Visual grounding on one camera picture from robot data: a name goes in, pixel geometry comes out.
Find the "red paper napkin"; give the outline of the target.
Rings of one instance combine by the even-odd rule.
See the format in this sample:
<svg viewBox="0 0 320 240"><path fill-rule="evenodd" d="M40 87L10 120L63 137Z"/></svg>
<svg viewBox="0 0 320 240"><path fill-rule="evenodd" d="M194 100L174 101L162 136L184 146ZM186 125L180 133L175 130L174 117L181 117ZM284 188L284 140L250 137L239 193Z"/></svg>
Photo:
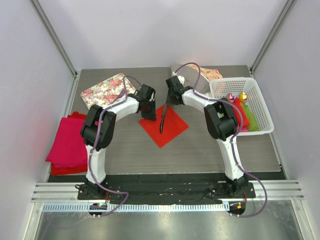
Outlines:
<svg viewBox="0 0 320 240"><path fill-rule="evenodd" d="M163 131L160 133L164 105L156 109L156 121L141 119L138 121L143 130L155 144L162 148L189 128L189 125L170 107L167 106Z"/></svg>

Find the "floral rectangular tray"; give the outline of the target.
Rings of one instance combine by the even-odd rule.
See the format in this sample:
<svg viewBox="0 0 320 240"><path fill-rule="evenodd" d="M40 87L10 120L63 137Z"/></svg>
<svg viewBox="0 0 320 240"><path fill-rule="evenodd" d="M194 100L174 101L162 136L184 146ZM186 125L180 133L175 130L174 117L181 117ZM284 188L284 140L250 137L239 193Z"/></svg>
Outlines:
<svg viewBox="0 0 320 240"><path fill-rule="evenodd" d="M85 105L89 109L92 105L98 105L100 107L107 107L116 103L122 102L126 99L126 95L122 98L118 98L118 95L124 88L123 73L118 73L84 91L80 96Z"/></svg>

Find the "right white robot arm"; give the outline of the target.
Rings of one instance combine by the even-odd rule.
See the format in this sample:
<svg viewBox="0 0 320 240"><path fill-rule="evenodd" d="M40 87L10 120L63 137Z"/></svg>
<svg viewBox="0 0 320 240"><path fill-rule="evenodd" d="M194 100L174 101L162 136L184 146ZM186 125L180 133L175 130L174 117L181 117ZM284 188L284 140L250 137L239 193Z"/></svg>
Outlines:
<svg viewBox="0 0 320 240"><path fill-rule="evenodd" d="M186 105L204 113L208 133L219 145L225 169L225 190L236 198L248 186L248 175L240 160L237 147L239 133L236 108L225 98L214 99L201 94L191 86L183 86L178 76L166 81L168 87L166 104Z"/></svg>

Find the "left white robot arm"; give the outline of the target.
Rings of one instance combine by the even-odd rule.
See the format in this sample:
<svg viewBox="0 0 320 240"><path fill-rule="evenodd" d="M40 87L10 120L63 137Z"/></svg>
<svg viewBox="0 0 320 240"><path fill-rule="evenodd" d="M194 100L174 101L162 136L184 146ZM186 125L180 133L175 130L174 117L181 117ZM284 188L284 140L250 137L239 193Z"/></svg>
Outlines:
<svg viewBox="0 0 320 240"><path fill-rule="evenodd" d="M80 194L97 200L106 195L106 150L113 139L116 122L135 113L141 113L144 120L155 121L155 95L154 88L143 84L134 93L126 93L123 100L106 107L96 104L90 107L80 131L87 150L86 182L77 187Z"/></svg>

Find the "pink napkin roll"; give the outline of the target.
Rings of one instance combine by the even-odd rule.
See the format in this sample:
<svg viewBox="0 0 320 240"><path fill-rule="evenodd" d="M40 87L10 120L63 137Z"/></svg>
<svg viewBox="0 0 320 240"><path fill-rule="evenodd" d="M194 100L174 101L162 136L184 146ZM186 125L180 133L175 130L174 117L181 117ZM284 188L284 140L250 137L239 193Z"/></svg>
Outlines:
<svg viewBox="0 0 320 240"><path fill-rule="evenodd" d="M241 118L243 117L243 110L242 110L242 107L241 106L235 106L232 108L233 112L234 112L234 115L236 117L236 120L237 120L237 129L240 128L241 126Z"/></svg>

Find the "grey cloth bag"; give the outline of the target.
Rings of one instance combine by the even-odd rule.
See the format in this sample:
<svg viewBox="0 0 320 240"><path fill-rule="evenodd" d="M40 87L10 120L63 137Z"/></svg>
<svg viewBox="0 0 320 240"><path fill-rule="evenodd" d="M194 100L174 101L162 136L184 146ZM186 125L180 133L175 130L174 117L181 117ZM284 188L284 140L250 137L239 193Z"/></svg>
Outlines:
<svg viewBox="0 0 320 240"><path fill-rule="evenodd" d="M182 67L180 70L177 71L178 76L184 77L184 86L194 87L196 80L198 78L199 72L191 70L185 70ZM203 76L200 75L195 90L201 94L208 94L210 92L210 82L208 82Z"/></svg>

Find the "orange floral cloth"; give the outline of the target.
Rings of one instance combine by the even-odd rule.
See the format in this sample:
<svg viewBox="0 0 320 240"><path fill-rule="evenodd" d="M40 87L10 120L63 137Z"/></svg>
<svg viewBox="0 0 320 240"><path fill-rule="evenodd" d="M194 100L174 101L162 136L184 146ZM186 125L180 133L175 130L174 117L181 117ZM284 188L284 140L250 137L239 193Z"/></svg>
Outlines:
<svg viewBox="0 0 320 240"><path fill-rule="evenodd" d="M209 68L203 68L198 67L194 63L189 63L184 67L185 70L191 70L200 72L200 75L203 76L208 82L211 82L213 80L222 79L223 76L217 69L209 69Z"/></svg>

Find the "white perforated plastic basket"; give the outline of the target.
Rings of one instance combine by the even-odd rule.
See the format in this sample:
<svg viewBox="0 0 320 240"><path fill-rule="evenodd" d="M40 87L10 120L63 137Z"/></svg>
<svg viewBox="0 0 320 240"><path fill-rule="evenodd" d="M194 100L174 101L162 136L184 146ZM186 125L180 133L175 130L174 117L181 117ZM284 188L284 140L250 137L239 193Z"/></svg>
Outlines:
<svg viewBox="0 0 320 240"><path fill-rule="evenodd" d="M274 123L269 113L268 107L259 88L257 81L251 77L227 77L214 79L209 83L211 96L214 99L225 98L227 94L233 94L239 97L241 92L247 95L246 105L252 112L258 131L240 132L242 136L256 136L270 134L274 131Z"/></svg>

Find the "purple iridescent spoon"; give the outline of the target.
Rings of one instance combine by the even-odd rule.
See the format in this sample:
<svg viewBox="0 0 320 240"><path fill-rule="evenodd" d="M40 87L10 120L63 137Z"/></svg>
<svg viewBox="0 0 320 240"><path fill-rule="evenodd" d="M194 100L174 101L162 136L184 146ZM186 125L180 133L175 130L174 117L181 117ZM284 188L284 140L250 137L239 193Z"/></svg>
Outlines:
<svg viewBox="0 0 320 240"><path fill-rule="evenodd" d="M230 103L234 103L235 97L232 93L228 93L226 98Z"/></svg>

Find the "gold iridescent spoon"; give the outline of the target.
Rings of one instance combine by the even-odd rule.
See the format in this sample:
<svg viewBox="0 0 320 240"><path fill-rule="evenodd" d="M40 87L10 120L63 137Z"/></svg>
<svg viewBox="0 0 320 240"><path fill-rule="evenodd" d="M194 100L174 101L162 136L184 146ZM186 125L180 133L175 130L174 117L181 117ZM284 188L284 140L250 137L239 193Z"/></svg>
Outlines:
<svg viewBox="0 0 320 240"><path fill-rule="evenodd" d="M245 104L248 101L248 96L244 91L242 91L239 95L239 99L243 104Z"/></svg>

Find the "magenta folded cloth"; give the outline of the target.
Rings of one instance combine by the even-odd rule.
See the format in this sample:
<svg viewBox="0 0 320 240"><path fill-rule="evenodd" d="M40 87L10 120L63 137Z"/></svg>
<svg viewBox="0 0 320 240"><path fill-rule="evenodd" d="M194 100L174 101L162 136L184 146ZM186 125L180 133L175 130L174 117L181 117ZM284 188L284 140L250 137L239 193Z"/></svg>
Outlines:
<svg viewBox="0 0 320 240"><path fill-rule="evenodd" d="M88 154L81 137L84 119L63 117L59 123L53 145L45 161L56 168L73 168L86 165Z"/></svg>

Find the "red folded cloth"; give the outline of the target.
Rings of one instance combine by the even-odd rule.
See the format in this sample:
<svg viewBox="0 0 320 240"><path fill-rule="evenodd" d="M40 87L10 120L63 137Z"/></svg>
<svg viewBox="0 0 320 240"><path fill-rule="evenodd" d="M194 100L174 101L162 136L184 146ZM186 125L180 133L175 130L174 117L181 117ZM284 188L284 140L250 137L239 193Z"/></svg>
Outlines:
<svg viewBox="0 0 320 240"><path fill-rule="evenodd" d="M83 120L85 120L86 115L82 114L82 113L79 113L77 111L74 111L71 115L68 115L67 118L75 118L75 119L83 119ZM82 173L82 172L86 172L87 171L87 169L88 169L87 164L86 165L76 166L76 167L55 167L51 163L51 171L50 171L50 173L52 175L54 175L54 176Z"/></svg>

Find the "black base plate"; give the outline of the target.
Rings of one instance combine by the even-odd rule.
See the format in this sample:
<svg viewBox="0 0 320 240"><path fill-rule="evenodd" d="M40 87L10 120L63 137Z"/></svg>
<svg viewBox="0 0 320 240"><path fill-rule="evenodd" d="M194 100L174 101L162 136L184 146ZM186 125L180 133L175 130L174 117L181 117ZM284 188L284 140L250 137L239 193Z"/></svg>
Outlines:
<svg viewBox="0 0 320 240"><path fill-rule="evenodd" d="M104 189L85 181L76 184L79 200L108 200L127 205L219 204L223 199L254 199L252 183L232 192L223 173L108 175Z"/></svg>

